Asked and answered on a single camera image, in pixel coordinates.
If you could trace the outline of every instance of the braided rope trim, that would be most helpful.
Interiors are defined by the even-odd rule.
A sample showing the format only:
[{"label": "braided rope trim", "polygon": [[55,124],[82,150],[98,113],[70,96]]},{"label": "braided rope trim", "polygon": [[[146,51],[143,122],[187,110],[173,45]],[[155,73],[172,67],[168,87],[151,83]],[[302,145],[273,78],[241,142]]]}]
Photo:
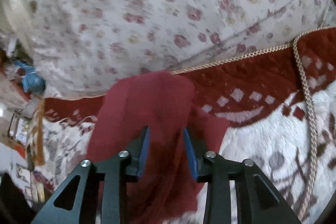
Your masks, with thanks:
[{"label": "braided rope trim", "polygon": [[309,91],[309,85],[308,85],[307,77],[306,77],[306,74],[305,74],[305,70],[303,68],[302,61],[301,61],[301,58],[300,58],[300,55],[299,55],[299,52],[298,52],[298,49],[297,49],[297,43],[300,40],[300,38],[302,38],[303,36],[305,36],[309,33],[320,31],[320,30],[327,30],[327,29],[331,29],[331,28],[335,28],[335,27],[336,26],[320,27],[320,28],[316,28],[316,29],[313,29],[313,30],[310,30],[310,31],[307,31],[307,32],[303,32],[294,39],[293,43],[287,43],[287,44],[284,44],[284,45],[281,45],[281,46],[266,48],[266,49],[263,49],[263,50],[250,52],[248,54],[243,54],[243,55],[240,55],[240,56],[237,56],[237,57],[224,59],[224,60],[219,60],[219,61],[215,61],[215,62],[212,62],[212,63],[209,63],[209,64],[190,67],[190,68],[184,68],[184,69],[175,70],[175,71],[171,72],[171,74],[173,74],[173,75],[179,75],[179,74],[186,73],[186,72],[211,68],[211,67],[214,67],[214,66],[223,65],[223,64],[226,64],[226,63],[239,61],[239,60],[243,60],[243,59],[246,59],[246,58],[251,58],[251,57],[258,56],[258,55],[262,55],[262,54],[266,54],[266,53],[270,53],[270,52],[276,52],[276,51],[287,49],[289,47],[293,47],[293,52],[294,52],[296,65],[297,65],[297,68],[298,68],[299,73],[300,73],[302,90],[303,90],[304,98],[305,98],[305,101],[306,101],[306,104],[307,104],[307,116],[308,116],[308,123],[309,123],[309,138],[310,138],[309,176],[308,176],[307,187],[305,189],[304,200],[303,200],[303,203],[302,203],[302,206],[300,208],[299,215],[298,215],[298,217],[301,221],[303,220],[303,218],[306,214],[306,211],[309,208],[309,203],[310,203],[311,196],[313,194],[315,180],[316,180],[317,167],[318,167],[318,163],[317,163],[318,130],[317,130],[317,125],[316,125],[316,113],[315,113],[315,109],[314,109],[314,104],[313,104],[311,93]]}]

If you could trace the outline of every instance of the screw head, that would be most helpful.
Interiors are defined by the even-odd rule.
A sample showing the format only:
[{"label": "screw head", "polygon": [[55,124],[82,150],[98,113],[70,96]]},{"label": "screw head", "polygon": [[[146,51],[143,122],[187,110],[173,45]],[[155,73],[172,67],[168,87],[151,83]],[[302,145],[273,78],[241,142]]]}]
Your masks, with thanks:
[{"label": "screw head", "polygon": [[244,164],[245,164],[246,166],[253,166],[253,165],[254,165],[254,162],[253,162],[253,160],[251,160],[251,159],[246,159],[246,160],[244,160]]},{"label": "screw head", "polygon": [[89,160],[83,160],[81,162],[81,166],[82,167],[88,167],[91,164],[91,162]]},{"label": "screw head", "polygon": [[214,151],[208,151],[205,153],[205,156],[208,158],[214,158],[216,156],[216,153]]},{"label": "screw head", "polygon": [[123,150],[123,151],[119,152],[119,157],[120,158],[126,158],[126,157],[128,157],[128,155],[129,155],[129,152],[126,151],[126,150]]}]

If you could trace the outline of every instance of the red and white blanket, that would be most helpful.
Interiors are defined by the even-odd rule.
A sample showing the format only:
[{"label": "red and white blanket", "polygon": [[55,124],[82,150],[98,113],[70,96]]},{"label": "red and white blanket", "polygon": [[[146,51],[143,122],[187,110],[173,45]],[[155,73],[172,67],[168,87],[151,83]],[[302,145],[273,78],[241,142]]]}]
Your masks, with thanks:
[{"label": "red and white blanket", "polygon": [[[179,73],[183,72],[194,83],[196,105],[231,121],[220,153],[229,160],[252,158],[298,213],[310,173],[310,126],[293,48],[284,48]],[[336,28],[303,35],[297,48],[318,131],[317,177],[304,215],[305,223],[313,223],[336,189]],[[77,101],[46,99],[46,163],[36,167],[35,176],[50,190],[63,181],[86,153],[103,100],[104,97]],[[232,196],[232,219],[236,223],[234,192]],[[167,223],[202,223],[205,200],[206,186],[199,193],[197,212],[187,212]]]}]

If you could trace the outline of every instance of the folded red cloth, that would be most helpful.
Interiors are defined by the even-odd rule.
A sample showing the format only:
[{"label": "folded red cloth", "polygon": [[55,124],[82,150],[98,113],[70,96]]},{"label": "folded red cloth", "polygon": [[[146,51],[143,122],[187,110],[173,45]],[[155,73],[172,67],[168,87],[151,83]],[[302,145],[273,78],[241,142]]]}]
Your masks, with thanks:
[{"label": "folded red cloth", "polygon": [[194,86],[182,76],[148,73],[121,80],[107,93],[87,152],[93,162],[106,160],[127,147],[149,126],[150,150],[144,175],[128,183],[128,211],[132,224],[158,224],[197,209],[202,185],[189,172],[182,128],[219,151],[229,126],[224,118],[192,105]]}]

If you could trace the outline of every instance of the triangular cutout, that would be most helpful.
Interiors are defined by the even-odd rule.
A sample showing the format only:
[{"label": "triangular cutout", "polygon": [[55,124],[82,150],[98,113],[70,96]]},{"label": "triangular cutout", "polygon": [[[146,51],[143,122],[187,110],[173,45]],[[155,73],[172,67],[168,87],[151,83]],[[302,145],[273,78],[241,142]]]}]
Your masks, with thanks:
[{"label": "triangular cutout", "polygon": [[279,200],[272,193],[271,189],[263,181],[259,175],[254,176],[254,183],[256,192],[259,199],[260,208],[264,211],[269,208],[275,207],[279,204]]},{"label": "triangular cutout", "polygon": [[76,175],[72,178],[72,180],[68,183],[64,190],[55,199],[55,207],[65,209],[67,211],[72,210],[72,208],[74,207],[76,193],[80,180],[80,175]]}]

